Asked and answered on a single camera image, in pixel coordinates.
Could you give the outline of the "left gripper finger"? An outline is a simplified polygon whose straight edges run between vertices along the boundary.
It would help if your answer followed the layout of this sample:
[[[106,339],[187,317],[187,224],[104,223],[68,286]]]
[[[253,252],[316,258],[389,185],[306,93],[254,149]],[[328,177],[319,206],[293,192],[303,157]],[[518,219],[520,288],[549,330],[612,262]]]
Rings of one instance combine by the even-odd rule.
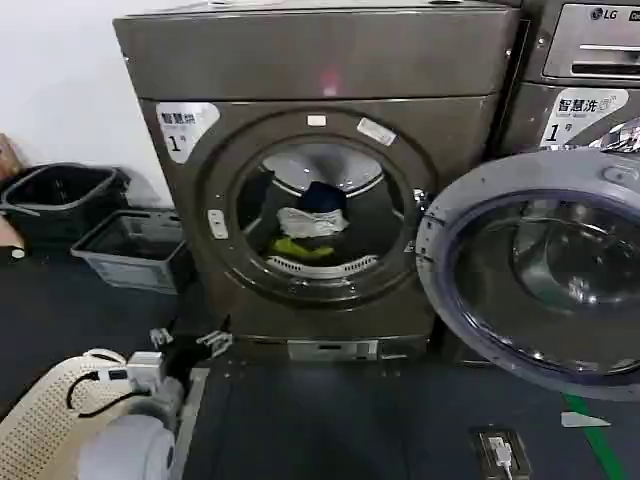
[[[175,321],[172,320],[166,326],[155,327],[150,330],[150,341],[155,351],[168,351],[177,345],[173,335]]]
[[[231,332],[231,316],[227,315],[220,328],[199,337],[196,343],[206,349],[207,358],[217,358],[225,354],[234,341]]]

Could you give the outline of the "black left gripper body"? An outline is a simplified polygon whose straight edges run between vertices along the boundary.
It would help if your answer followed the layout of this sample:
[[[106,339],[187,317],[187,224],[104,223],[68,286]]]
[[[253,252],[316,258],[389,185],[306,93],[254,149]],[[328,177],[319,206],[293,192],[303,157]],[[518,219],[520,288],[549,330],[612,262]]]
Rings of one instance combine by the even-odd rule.
[[[195,340],[175,340],[164,348],[164,370],[167,377],[187,383],[196,364],[211,356],[211,347]]]

